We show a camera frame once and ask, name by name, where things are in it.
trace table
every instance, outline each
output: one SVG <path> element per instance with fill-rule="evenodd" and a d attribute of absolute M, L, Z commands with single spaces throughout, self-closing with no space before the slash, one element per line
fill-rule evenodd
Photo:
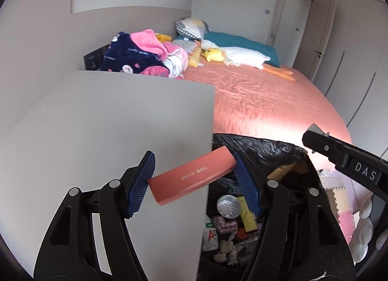
<path fill-rule="evenodd" d="M 33 273 L 41 241 L 71 187 L 101 188 L 147 150 L 154 175 L 211 151 L 214 87 L 124 73 L 76 71 L 21 120 L 0 149 L 0 232 Z M 207 188 L 163 207 L 147 191 L 127 221 L 150 281 L 196 278 Z M 109 272 L 100 226 L 97 255 Z"/>

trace door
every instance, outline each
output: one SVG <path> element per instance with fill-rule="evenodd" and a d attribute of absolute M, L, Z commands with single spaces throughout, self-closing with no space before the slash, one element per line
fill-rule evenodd
<path fill-rule="evenodd" d="M 279 0 L 272 45 L 282 65 L 292 67 L 302 42 L 312 0 Z"/>
<path fill-rule="evenodd" d="M 308 16 L 305 34 L 293 68 L 310 81 L 314 80 L 324 57 L 331 34 L 336 3 L 333 0 L 314 0 Z"/>

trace blue gripper pad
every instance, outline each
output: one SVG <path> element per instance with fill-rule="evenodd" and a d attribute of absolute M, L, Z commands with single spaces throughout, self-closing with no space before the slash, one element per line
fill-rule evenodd
<path fill-rule="evenodd" d="M 234 153 L 233 157 L 237 161 L 237 166 L 233 171 L 248 205 L 248 209 L 258 217 L 263 211 L 263 208 L 260 205 L 260 192 L 239 153 Z"/>
<path fill-rule="evenodd" d="M 148 188 L 147 180 L 153 176 L 155 171 L 155 163 L 155 154 L 151 152 L 133 182 L 131 189 L 128 191 L 126 213 L 129 218 L 133 217 L 133 214 L 140 209 Z"/>

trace pink bedsheet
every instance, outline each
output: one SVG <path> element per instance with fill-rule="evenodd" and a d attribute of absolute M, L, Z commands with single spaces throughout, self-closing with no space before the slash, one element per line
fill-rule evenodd
<path fill-rule="evenodd" d="M 184 78 L 216 86 L 214 133 L 234 133 L 280 140 L 304 147 L 302 135 L 313 123 L 325 132 L 351 143 L 349 132 L 325 96 L 301 73 L 291 69 L 295 82 L 247 66 L 206 62 L 189 67 Z M 309 152 L 315 168 L 334 165 Z"/>

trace silver screw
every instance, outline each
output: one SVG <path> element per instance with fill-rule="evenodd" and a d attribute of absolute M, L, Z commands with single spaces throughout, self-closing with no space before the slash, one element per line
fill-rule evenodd
<path fill-rule="evenodd" d="M 110 188 L 116 188 L 120 186 L 120 180 L 117 180 L 117 179 L 112 180 L 111 182 L 109 182 L 109 186 Z"/>
<path fill-rule="evenodd" d="M 270 179 L 268 180 L 267 185 L 271 188 L 276 188 L 279 184 L 276 180 Z"/>
<path fill-rule="evenodd" d="M 311 194 L 312 196 L 314 196 L 314 197 L 316 197 L 317 195 L 319 195 L 319 191 L 318 191 L 317 189 L 315 189 L 315 188 L 311 188 L 311 189 L 309 190 L 309 192 L 310 192 L 310 194 Z"/>
<path fill-rule="evenodd" d="M 79 193 L 78 188 L 72 188 L 69 190 L 69 195 L 71 195 L 72 197 L 76 196 L 78 193 Z"/>

